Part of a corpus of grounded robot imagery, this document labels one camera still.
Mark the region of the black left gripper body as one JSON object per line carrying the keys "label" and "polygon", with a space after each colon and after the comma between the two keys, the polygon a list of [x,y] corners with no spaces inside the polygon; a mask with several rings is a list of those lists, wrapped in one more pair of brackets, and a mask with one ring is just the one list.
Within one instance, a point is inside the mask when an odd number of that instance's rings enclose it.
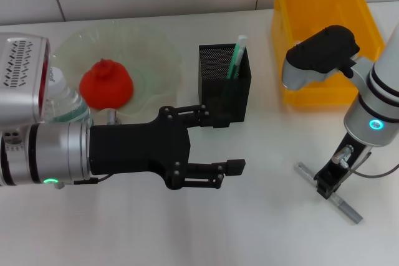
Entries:
{"label": "black left gripper body", "polygon": [[190,153],[188,129],[173,107],[162,107],[149,123],[95,125],[90,129],[93,175],[151,172],[167,188],[185,185]]}

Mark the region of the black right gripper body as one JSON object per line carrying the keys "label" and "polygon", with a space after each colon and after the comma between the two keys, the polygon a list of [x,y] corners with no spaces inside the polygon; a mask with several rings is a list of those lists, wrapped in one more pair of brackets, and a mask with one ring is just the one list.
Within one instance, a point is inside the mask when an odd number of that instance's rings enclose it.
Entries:
{"label": "black right gripper body", "polygon": [[316,173],[316,175],[331,171],[339,177],[339,181],[334,187],[339,186],[350,176],[349,169],[358,165],[371,149],[372,146],[357,141],[347,133],[330,160]]}

